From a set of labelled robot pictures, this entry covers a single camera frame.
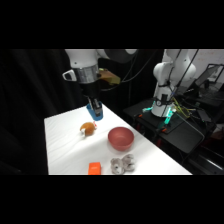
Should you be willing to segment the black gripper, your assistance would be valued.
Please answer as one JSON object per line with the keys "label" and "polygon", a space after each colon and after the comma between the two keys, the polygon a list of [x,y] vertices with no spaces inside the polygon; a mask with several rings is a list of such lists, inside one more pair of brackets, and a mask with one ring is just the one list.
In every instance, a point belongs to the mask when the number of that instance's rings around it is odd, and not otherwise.
{"label": "black gripper", "polygon": [[[82,89],[82,93],[84,96],[88,97],[88,104],[86,106],[88,112],[90,113],[91,116],[96,115],[96,117],[101,116],[102,113],[102,104],[101,102],[97,99],[100,94],[100,84],[98,81],[93,82],[93,83],[84,83],[80,85]],[[94,110],[92,107],[92,102],[90,98],[96,98],[94,99]]]}

